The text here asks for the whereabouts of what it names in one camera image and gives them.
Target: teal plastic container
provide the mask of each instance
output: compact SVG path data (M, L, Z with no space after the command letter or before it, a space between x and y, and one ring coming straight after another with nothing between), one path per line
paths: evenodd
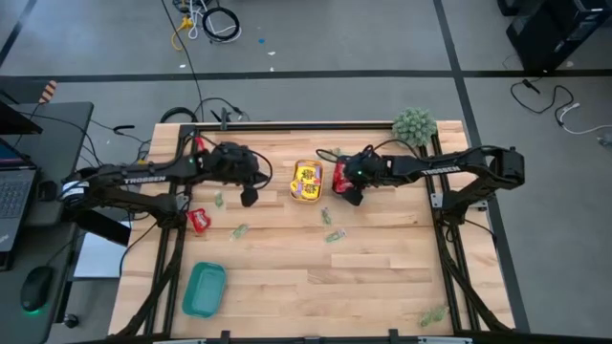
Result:
M217 313L226 287L226 270L214 263L198 263L193 267L183 312L187 315L210 318Z

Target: concrete floor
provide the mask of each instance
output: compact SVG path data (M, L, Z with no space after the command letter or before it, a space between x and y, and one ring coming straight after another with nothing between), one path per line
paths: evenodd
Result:
M25 2L0 0L0 43ZM385 6L366 0L221 2L239 16L244 33L228 45L210 45L202 37L188 41L198 73L268 72L271 67L277 72L450 69L432 1L385 0ZM462 70L520 69L504 34L509 19L494 1L442 4ZM178 24L180 16L170 10ZM172 50L170 35L158 2L39 0L0 75L189 73L180 67L185 55ZM606 53L612 53L611 38L612 29L596 32L569 58L572 69L612 69ZM607 293L612 263L605 253L612 239L606 216L612 151L597 144L597 134L569 135L552 113L536 116L518 106L509 92L518 80L468 78L466 84L483 143L515 145L527 160L527 183L500 192L499 202L531 330L612 337ZM543 107L556 84L572 90L582 104L568 115L568 125L579 130L612 123L612 77L547 78L538 83L541 97L518 93ZM225 97L256 120L391 119L407 106L429 108L437 119L464 119L452 77L205 80L200 85L203 97ZM94 119L104 124L135 124L134 135L146 140L167 109L195 107L197 93L193 81L60 83L53 101L76 100L94 102ZM102 161L132 161L136 155L138 144L132 140L96 125L90 135ZM50 342L103 336L116 288L113 281L75 284L68 311L82 316L81 328L57 326ZM92 297L99 301L95 307L79 302Z

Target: black desk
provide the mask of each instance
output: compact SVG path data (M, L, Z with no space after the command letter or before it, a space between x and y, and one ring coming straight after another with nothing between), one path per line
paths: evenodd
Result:
M17 105L18 111L31 113L35 104ZM92 103L45 104L38 108L37 115L61 118L87 130L93 111ZM68 176L75 170L82 133L75 127L55 120L34 118L43 129L41 136L24 136L17 149L32 157L43 169L41 180ZM5 136L9 143L17 136ZM48 203L33 211L54 211L61 204ZM31 214L35 222L37 213ZM74 259L74 246L66 247L51 263L54 277L47 304L36 314L25 313L19 305L19 293L26 275L31 269L44 265L51 256L75 238L78 228L73 224L54 226L25 226L19 233L14 249L12 269L0 272L0 335L2 343L41 343L47 340L51 325L63 317L63 306L67 300L67 274Z

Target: wooden table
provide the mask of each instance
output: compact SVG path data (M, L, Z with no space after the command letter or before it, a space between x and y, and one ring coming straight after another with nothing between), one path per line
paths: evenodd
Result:
M468 148L460 121L438 122L445 153ZM150 160L173 158L178 124L158 124ZM452 334L449 316L422 328L424 312L446 305L440 258L432 225L424 179L399 188L371 188L361 206L354 207L335 195L331 187L333 165L324 163L325 192L317 204L290 199L289 183L297 159L315 159L315 149L339 147L352 155L367 144L390 139L388 130L300 130L211 132L215 141L247 144L273 164L273 180L259 191L250 208L240 204L241 189L218 183L194 188L191 209L203 207L212 227L203 237L189 230L176 298L172 337L214 337L230 330L232 337L386 336L388 329L400 335ZM391 143L383 154L409 154ZM260 162L262 171L267 171ZM461 188L474 177L449 175L452 188ZM214 205L214 192L223 191L226 205ZM144 185L142 192L167 192L165 184ZM320 210L327 206L332 226L324 226ZM467 218L488 226L485 212L470 210ZM153 224L134 224L130 241ZM238 241L230 234L241 224L250 230ZM327 234L345 228L347 236L326 244ZM489 308L513 326L510 305L497 261L492 236L482 228L460 228L471 283ZM151 231L127 255L120 279L109 333L120 330L136 312L151 288L160 231ZM166 262L173 249L171 237ZM186 283L198 262L214 262L228 272L220 311L210 319L185 315L182 302ZM462 322L468 328L464 297L455 284ZM163 322L165 295L160 299L156 332Z

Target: black metal frame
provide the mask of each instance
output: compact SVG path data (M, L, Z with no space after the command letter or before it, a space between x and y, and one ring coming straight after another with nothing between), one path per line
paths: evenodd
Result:
M391 129L391 125L392 122L391 121L369 121L369 122L266 122L266 123L228 123L227 126L227 130L228 131L275 131L275 130L389 130ZM203 134L205 132L218 132L218 131L222 131L221 125L220 124L215 124L215 123L211 123L211 124L195 124L195 123L190 123L190 124L183 124L181 125L181 129L179 131L179 138L184 138L186 135L188 135L188 133L191 132L195 132L195 135L200 135ZM434 155L440 155L442 154L442 147L440 146L440 141L437 137L437 135L432 137L432 145L433 145L433 150L434 150ZM176 154L180 155L183 154L183 152L180 151L180 147L181 144L179 142L177 142L177 151ZM191 151L193 152L195 150L195 145L192 144L191 146ZM427 151L425 148L421 148L420 153L422 155L427 155ZM441 185L442 185L442 189L443 191L449 190L449 184L448 184L448 178L446 176L441 176ZM435 187L434 187L434 183L433 183L433 178L428 176L426 177L426 190L427 190L427 194L431 194L435 192ZM171 194L176 194L177 192L177 185L172 184L170 186L170 190L169 192ZM185 193L187 195L190 195L191 189L186 189ZM433 207L431 207L431 213L432 216L434 214L434 209ZM498 234L499 231L503 231L503 226L501 225L501 217L492 217L492 226L495 228L495 233ZM442 250L443 250L443 246L447 244L446 240L444 239L444 233L443 233L443 228L440 224L438 224L435 219L434 219L434 228L436 231L436 242L437 242L437 246L438 246L438 251L439 251L439 255L440 255L440 259L442 259ZM461 238L459 235L459 230L458 228L452 227L450 230L452 230L454 232L454 234L456 234L456 238L457 240L454 241L453 245L454 245L454 250L455 250L455 255L456 255L456 261L457 261L457 266L460 269L461 273L468 279L469 281L469 274L468 274L468 266L467 266L467 262L466 262L466 257L465 257L465 252L463 250L463 245L461 242ZM185 232L182 231L183 235L178 235L176 238L176 246L179 251L181 256L183 255L183 245L185 242ZM155 271L154 271L154 276L153 276L153 285L155 285L158 281L159 278L164 270L164 261L165 261L165 255L166 252L168 250L167 245L168 245L168 240L167 238L169 237L169 230L165 230L162 232L162 237L160 240L160 246L158 248L158 256L157 256L157 261L156 261L156 265L155 265ZM505 235L498 235L498 240L497 240L497 247L505 247L507 249L507 251L509 252L509 248L508 248L508 242L506 240L506 236ZM501 254L501 251L498 251L500 257L499 257L499 261L500 261L500 267L502 269L502 273L504 274L504 280L512 280L514 281L514 285L516 285L516 276L514 274L514 267L513 267L513 263L512 260L509 260L510 256L503 256ZM444 283L445 283L445 288L447 291L447 299L448 299L448 307L449 307L449 313L450 313L450 321L451 321L451 325L452 325L452 329L453 332L455 333L455 335L459 334L459 333L465 333L466 331L462 329L462 325L461 325L461 318L459 315L459 308L458 308L458 304L457 304L457 298L455 295L455 291L454 291L454 285L453 285L453 278L450 275L450 273L444 269L443 269L443 277L444 277ZM176 303L176 294L177 294L177 286L178 286L178 280L180 277L180 272L177 271L177 273L172 277L172 279L170 280L170 285L169 285L169 289L168 289L168 294L167 294L167 299L166 299L166 308L165 308L165 313L164 313L164 328L163 328L163 332L162 334L167 334L167 335L171 335L171 330L172 330L172 321L173 321L173 317L174 317L174 305ZM522 298L518 297L517 299L513 298L513 295L519 295L520 296L520 291L519 290L513 290L513 293L510 293L509 291L507 291L508 295L509 295L509 300L511 303L511 308L513 309L513 315L518 315L521 316L521 314L525 314L525 310L524 310L524 306L522 304ZM468 333L481 333L480 332L480 324L479 324L479 320L478 320L478 315L472 305L472 303L470 302L470 300L466 297L466 304L468 306L468 315L470 318L470 331ZM157 313L157 305L154 306L153 310L149 313L146 321L145 321L145 325L144 325L144 334L145 335L151 335L154 334L153 329L154 329L154 324L155 324L155 315ZM516 319L515 322L517 324L526 324L527 323L527 319ZM518 330L520 330L522 333L529 333L528 329L521 329L518 328ZM405 343L405 342L416 342L418 341L418 337L414 337L414 336L410 336L410 337L399 337L397 335L397 330L390 330L390 336L389 337L346 337L346 338L339 338L339 337L335 337L335 338L326 338L325 342L326 343L330 343L330 342L354 342L354 343ZM274 338L274 339L268 339L268 338L252 338L252 339L244 339L241 338L239 340L232 340L232 343L237 343L237 342L244 342L244 343L296 343L296 342L300 342L303 341L304 343L308 343L309 341L307 340L308 338ZM311 340L314 340L313 343L318 342L318 338L311 338ZM219 339L207 339L208 342L210 343L229 343L229 332L224 332L224 334L219 338Z

